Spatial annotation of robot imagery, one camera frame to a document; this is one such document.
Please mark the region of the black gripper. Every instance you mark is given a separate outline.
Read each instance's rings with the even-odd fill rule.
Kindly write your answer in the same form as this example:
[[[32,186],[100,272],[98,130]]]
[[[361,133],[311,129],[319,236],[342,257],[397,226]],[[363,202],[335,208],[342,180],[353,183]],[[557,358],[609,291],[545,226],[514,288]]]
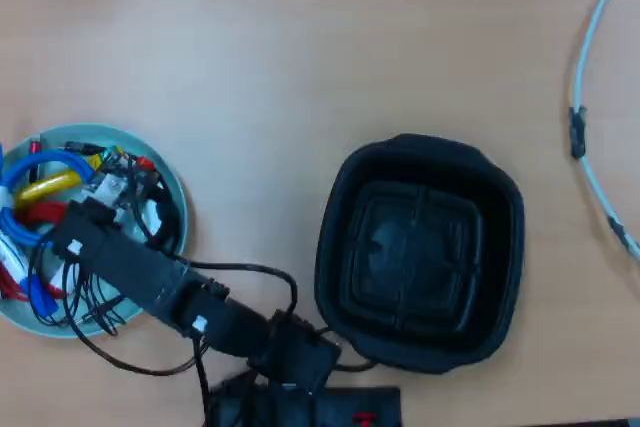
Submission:
[[[109,209],[73,201],[52,235],[52,252],[88,272],[128,272],[130,238]]]

